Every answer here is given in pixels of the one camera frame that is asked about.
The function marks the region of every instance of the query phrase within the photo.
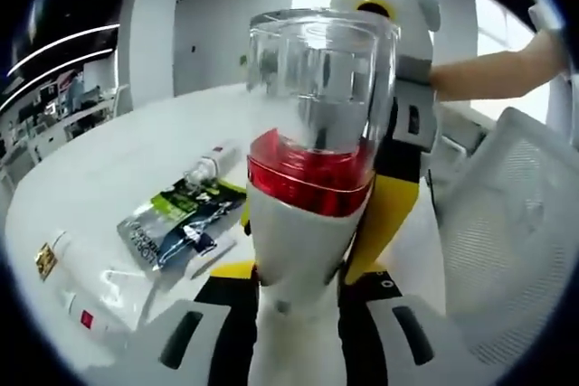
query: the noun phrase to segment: table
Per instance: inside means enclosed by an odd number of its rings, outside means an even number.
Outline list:
[[[252,124],[258,122],[250,122],[249,106],[243,85],[152,103],[69,142],[18,184],[6,218],[6,252],[34,319],[73,368],[84,370],[113,360],[62,314],[55,297],[38,277],[33,259],[39,248],[61,229],[80,235],[86,242],[98,243],[103,260],[134,263],[116,225],[181,177],[200,154],[215,144],[233,137],[246,153],[255,137]],[[243,160],[225,179],[244,185],[246,177]],[[251,242],[242,235],[241,227],[233,229],[233,235],[238,244],[220,262],[252,259]],[[421,246],[422,236],[416,234],[410,250],[393,249],[398,243],[390,248],[394,253],[402,252],[401,259],[416,261],[414,272],[405,271],[402,260],[389,257],[388,252],[383,255],[393,267],[391,274],[398,287],[426,300],[432,300],[429,293],[433,285],[443,288],[444,284],[440,243],[431,243],[432,235],[429,237]],[[194,280],[181,279],[168,294],[154,301],[148,319],[177,299],[193,299],[206,279],[206,274]],[[431,303],[440,310],[443,299]]]

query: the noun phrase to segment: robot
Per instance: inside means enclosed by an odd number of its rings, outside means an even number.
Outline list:
[[[438,4],[332,0],[252,22],[267,32],[252,30],[248,89],[263,85],[267,108],[281,107],[248,155],[242,225],[256,262],[213,270],[195,301],[137,330],[89,377],[134,382],[139,366],[151,384],[488,384],[494,373],[458,329],[375,264],[436,142]],[[326,42],[304,47],[303,35]],[[319,338],[324,328],[335,336]]]

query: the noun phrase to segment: transparent container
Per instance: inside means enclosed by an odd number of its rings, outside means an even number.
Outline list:
[[[395,25],[364,12],[287,10],[252,19],[255,187],[327,216],[362,204],[388,125],[397,40]]]

